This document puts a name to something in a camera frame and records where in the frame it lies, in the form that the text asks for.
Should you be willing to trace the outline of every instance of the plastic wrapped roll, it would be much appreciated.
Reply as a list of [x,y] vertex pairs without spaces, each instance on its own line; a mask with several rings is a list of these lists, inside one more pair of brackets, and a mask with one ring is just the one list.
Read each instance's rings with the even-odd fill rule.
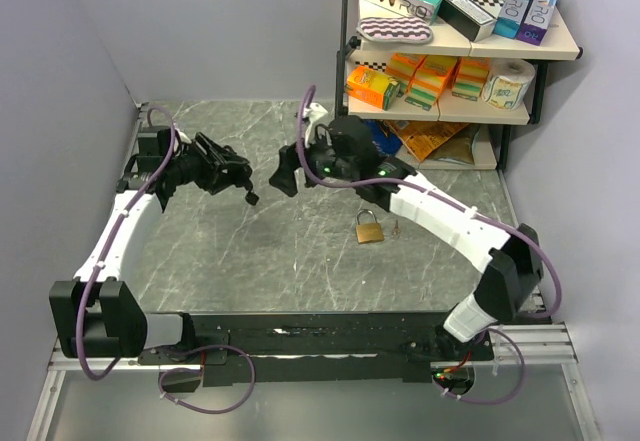
[[521,59],[492,59],[482,99],[497,109],[516,109],[535,75],[533,65]]

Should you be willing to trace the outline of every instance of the gray marble surface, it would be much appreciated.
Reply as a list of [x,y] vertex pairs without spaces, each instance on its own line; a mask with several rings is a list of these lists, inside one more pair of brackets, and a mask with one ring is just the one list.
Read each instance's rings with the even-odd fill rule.
[[[131,288],[145,310],[446,310],[479,273],[435,236],[362,201],[352,190],[302,188],[288,198],[268,185],[278,149],[294,139],[295,102],[160,102],[187,134],[230,144],[254,169],[260,202],[244,190],[210,196],[180,188],[144,248]],[[428,171],[467,205],[511,222],[495,171]],[[359,245],[355,215],[371,208],[387,239]]]

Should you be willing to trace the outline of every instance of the purple box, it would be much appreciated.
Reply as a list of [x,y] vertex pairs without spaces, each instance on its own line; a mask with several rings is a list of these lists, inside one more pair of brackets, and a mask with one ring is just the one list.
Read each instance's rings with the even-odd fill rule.
[[558,0],[533,0],[516,39],[540,46],[544,35],[547,34],[557,2]]

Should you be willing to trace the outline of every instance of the wall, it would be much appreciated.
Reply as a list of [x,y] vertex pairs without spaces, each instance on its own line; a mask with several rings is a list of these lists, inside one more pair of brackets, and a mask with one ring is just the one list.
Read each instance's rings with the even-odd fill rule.
[[0,0],[0,426],[25,439],[55,339],[48,292],[97,240],[135,107],[77,0]]
[[333,97],[340,0],[80,1],[138,101]]
[[542,124],[518,130],[507,183],[564,281],[566,320],[606,440],[637,439],[640,197],[637,0],[561,0],[575,63],[554,66]]

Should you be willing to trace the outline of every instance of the brass padlock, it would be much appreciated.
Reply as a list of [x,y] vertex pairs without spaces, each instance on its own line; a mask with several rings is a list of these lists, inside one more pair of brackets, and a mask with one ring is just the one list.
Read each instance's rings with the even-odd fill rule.
[[[370,214],[373,218],[373,223],[360,224],[360,216],[364,213]],[[378,223],[376,215],[370,209],[361,209],[356,215],[356,236],[358,237],[358,243],[379,243],[384,241],[384,234],[382,234],[382,226]]]

